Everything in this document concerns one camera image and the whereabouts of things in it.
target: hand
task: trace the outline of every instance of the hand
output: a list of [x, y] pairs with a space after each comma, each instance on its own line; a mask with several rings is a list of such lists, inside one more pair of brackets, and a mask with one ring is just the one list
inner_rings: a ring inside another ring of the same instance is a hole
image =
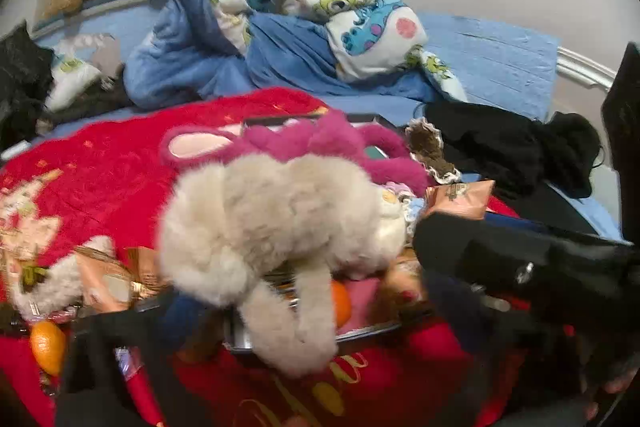
[[[631, 385], [631, 382], [634, 379], [637, 372], [638, 372], [638, 369], [636, 367], [635, 369], [632, 369], [622, 377], [616, 378], [616, 380], [612, 380], [606, 383], [603, 389], [606, 391], [606, 393], [609, 393], [609, 394], [622, 393]], [[598, 414], [598, 404], [595, 402], [590, 403], [586, 409], [587, 420], [593, 420], [594, 418], [596, 418], [597, 414]]]

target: pink bunny ears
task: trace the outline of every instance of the pink bunny ears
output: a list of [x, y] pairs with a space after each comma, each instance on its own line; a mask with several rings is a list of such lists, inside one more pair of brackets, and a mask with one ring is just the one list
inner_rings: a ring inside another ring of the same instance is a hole
[[[370, 146], [382, 150], [388, 157], [369, 158], [365, 149]], [[340, 156], [364, 168], [375, 184], [404, 183], [418, 195], [424, 194], [430, 185], [424, 166], [411, 159], [401, 135], [377, 123], [352, 126], [345, 115], [336, 110], [315, 122], [301, 119], [277, 131], [263, 126], [244, 130], [239, 125], [183, 126], [170, 130], [160, 145], [162, 160], [178, 170], [208, 162], [226, 165], [251, 153], [266, 153], [281, 162], [305, 154]]]

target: red fleece blanket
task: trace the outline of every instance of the red fleece blanket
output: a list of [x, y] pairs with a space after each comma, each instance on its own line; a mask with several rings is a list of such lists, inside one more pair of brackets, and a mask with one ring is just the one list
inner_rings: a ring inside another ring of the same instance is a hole
[[[39, 230], [41, 219], [49, 218], [50, 224], [51, 217], [57, 218], [57, 233], [39, 250], [39, 264], [53, 263], [94, 235], [111, 236], [124, 259], [125, 247], [154, 245], [158, 215], [175, 179], [158, 153], [168, 129], [186, 124], [223, 126], [249, 117], [305, 114], [320, 107], [322, 102], [304, 92], [273, 88], [124, 122], [92, 124], [12, 160], [0, 172], [2, 198], [5, 202], [9, 196], [22, 198], [22, 205], [29, 201], [27, 240]], [[55, 175], [44, 176], [52, 171]], [[24, 216], [9, 220], [8, 214], [10, 210], [2, 214], [0, 225], [19, 229]], [[429, 417], [455, 390], [469, 363], [449, 328], [434, 324], [398, 337], [394, 345], [338, 357], [324, 373], [302, 381], [287, 381], [270, 369], [245, 368], [224, 349], [208, 363], [176, 362], [176, 369], [183, 384], [211, 404], [217, 425], [278, 426], [290, 416], [302, 415], [314, 427], [373, 427], [412, 425], [415, 419]], [[498, 418], [517, 365], [518, 360], [509, 364], [481, 424]], [[54, 403], [40, 391], [27, 339], [0, 337], [0, 369], [34, 418], [51, 427]], [[161, 421], [143, 372], [129, 381], [129, 388], [142, 416], [152, 424]]]

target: clothing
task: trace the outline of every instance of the clothing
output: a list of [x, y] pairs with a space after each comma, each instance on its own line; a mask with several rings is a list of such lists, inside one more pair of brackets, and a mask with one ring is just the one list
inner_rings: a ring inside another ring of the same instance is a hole
[[52, 59], [53, 51], [31, 41], [26, 22], [0, 41], [0, 151], [36, 135]]
[[545, 179], [571, 198], [591, 195], [600, 138], [579, 114], [545, 124], [489, 105], [434, 102], [425, 116], [442, 132], [445, 159], [495, 180], [498, 196], [529, 196]]
[[56, 112], [46, 112], [40, 121], [47, 128], [53, 128], [61, 123], [73, 122], [81, 118], [91, 118], [122, 107], [133, 105], [122, 79], [122, 70], [115, 78], [102, 78], [90, 84], [84, 92], [78, 94], [71, 105]]
[[562, 197], [560, 191], [547, 183], [537, 185], [527, 196], [504, 198], [504, 201], [523, 219], [557, 229], [598, 235], [595, 228]]
[[[75, 105], [76, 100], [88, 90], [94, 94], [100, 90], [99, 87], [92, 89], [96, 82], [99, 84], [102, 80], [103, 85], [106, 86], [109, 84], [108, 77], [116, 78], [122, 73], [120, 41], [112, 35], [106, 33], [74, 35], [62, 39], [55, 45], [54, 50], [56, 57], [51, 67], [54, 85], [45, 101], [49, 112], [56, 114], [63, 112], [71, 105]], [[107, 108], [106, 110], [111, 110], [109, 105], [104, 107]], [[96, 110], [94, 109], [92, 114], [87, 116], [100, 114]], [[64, 121], [69, 121], [68, 117], [59, 119], [58, 123]]]

